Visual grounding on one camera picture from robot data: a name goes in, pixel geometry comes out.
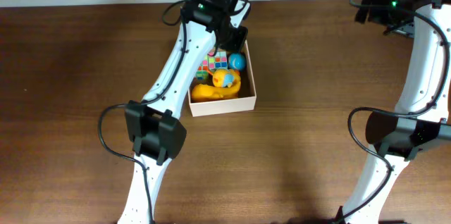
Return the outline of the rubik cube pastel colours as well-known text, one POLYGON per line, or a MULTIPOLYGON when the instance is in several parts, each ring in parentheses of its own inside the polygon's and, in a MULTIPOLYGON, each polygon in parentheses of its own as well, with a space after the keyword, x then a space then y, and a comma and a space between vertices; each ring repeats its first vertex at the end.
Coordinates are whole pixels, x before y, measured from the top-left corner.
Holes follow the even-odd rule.
POLYGON ((226 51, 217 51, 215 54, 207 54, 208 69, 213 72, 219 68, 228 68, 228 57, 226 51))

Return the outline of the blue ball toy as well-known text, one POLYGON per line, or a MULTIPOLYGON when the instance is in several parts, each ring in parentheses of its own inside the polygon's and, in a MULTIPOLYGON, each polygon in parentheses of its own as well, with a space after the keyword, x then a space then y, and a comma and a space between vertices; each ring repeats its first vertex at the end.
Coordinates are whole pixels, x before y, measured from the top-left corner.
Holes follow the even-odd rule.
POLYGON ((242 71, 246 68, 247 60, 241 53, 234 53, 228 57, 228 67, 233 70, 242 71))

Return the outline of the rubik cube green orange top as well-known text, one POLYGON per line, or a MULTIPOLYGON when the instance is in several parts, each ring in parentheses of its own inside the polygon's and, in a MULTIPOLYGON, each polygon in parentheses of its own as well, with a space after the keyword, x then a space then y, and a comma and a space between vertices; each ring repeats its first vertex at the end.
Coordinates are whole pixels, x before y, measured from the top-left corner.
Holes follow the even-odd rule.
POLYGON ((194 77, 196 80, 208 80, 209 78, 209 56, 205 55, 194 77))

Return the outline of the yellow duck toy blue jacket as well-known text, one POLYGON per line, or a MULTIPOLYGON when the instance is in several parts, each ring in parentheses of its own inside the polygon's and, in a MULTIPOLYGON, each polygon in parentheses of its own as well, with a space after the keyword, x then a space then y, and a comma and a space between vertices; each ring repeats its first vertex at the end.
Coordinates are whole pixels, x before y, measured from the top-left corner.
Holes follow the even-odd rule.
POLYGON ((214 72, 208 71, 212 76, 212 83, 215 87, 232 87, 241 81, 240 74, 233 69, 219 68, 214 72))

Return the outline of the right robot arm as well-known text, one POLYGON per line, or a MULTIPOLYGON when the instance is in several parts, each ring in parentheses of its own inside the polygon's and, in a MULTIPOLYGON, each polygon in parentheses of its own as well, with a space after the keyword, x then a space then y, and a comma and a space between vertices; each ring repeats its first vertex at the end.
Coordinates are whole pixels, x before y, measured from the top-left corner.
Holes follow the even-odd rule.
POLYGON ((334 223, 378 223, 399 174, 417 154, 450 143, 450 0, 361 0, 355 21, 385 26, 414 40, 407 78, 394 111, 367 107, 367 154, 350 198, 334 223))

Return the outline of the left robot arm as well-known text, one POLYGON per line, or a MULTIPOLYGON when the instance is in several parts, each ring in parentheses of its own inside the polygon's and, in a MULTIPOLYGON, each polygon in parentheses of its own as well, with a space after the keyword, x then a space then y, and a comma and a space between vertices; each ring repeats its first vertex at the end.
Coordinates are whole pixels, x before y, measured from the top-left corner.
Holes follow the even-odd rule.
POLYGON ((181 7, 178 38, 160 76, 143 100, 125 105, 135 171, 119 223, 153 223, 163 175, 187 135, 179 118, 197 68, 216 47, 241 50, 249 11, 248 0, 187 0, 181 7))

